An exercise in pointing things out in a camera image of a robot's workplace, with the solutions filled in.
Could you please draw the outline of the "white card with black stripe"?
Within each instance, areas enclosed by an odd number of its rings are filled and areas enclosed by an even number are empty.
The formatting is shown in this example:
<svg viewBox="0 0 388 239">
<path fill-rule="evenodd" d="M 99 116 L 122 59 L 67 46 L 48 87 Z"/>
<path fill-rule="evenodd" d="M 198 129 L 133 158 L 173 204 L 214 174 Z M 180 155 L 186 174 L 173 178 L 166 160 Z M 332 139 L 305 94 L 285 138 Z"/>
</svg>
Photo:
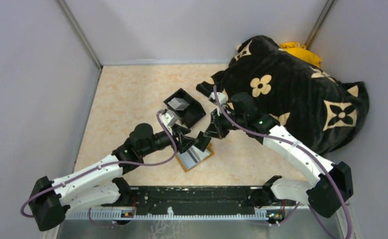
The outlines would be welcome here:
<svg viewBox="0 0 388 239">
<path fill-rule="evenodd" d="M 208 156 L 210 156 L 210 151 L 208 149 L 202 152 L 195 146 L 192 146 L 186 152 L 179 154 L 178 157 L 185 171 L 189 171 L 203 162 Z"/>
</svg>

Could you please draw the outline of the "black plastic card box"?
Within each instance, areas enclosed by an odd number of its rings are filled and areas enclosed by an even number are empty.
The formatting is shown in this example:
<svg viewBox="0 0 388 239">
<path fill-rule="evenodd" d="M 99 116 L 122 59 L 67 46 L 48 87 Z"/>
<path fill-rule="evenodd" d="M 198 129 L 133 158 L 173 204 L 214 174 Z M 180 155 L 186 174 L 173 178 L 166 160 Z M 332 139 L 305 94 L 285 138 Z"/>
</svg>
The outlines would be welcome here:
<svg viewBox="0 0 388 239">
<path fill-rule="evenodd" d="M 206 115 L 201 103 L 182 88 L 167 97 L 163 103 L 176 113 L 187 128 L 192 128 Z"/>
</svg>

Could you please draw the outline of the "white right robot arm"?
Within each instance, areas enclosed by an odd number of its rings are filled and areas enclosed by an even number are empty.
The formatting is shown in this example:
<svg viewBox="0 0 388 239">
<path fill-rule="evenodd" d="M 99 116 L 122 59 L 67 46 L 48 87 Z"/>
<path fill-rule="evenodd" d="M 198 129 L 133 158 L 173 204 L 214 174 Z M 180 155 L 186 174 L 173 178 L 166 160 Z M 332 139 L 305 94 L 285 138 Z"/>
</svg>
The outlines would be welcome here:
<svg viewBox="0 0 388 239">
<path fill-rule="evenodd" d="M 286 159 L 305 180 L 272 177 L 263 191 L 264 201 L 276 205 L 281 200 L 305 203 L 320 216 L 329 218 L 346 204 L 353 195 L 352 172 L 348 164 L 334 163 L 290 134 L 274 117 L 260 111 L 247 93 L 238 93 L 228 107 L 225 94 L 210 93 L 209 100 L 216 104 L 210 124 L 204 135 L 224 139 L 232 130 L 242 130 L 249 137 Z"/>
</svg>

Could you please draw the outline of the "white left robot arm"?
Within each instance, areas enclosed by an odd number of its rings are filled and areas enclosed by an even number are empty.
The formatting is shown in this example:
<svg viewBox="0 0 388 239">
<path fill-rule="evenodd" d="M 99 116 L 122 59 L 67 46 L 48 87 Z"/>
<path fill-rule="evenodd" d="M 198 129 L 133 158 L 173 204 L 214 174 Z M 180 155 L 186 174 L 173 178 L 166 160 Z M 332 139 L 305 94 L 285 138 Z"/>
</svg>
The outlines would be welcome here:
<svg viewBox="0 0 388 239">
<path fill-rule="evenodd" d="M 166 164 L 198 143 L 197 138 L 188 136 L 190 129 L 181 125 L 162 129 L 154 133 L 150 124 L 140 123 L 124 144 L 97 163 L 56 179 L 37 179 L 21 214 L 33 218 L 38 230 L 44 232 L 79 210 L 128 205 L 132 192 L 124 174 L 139 166 Z"/>
</svg>

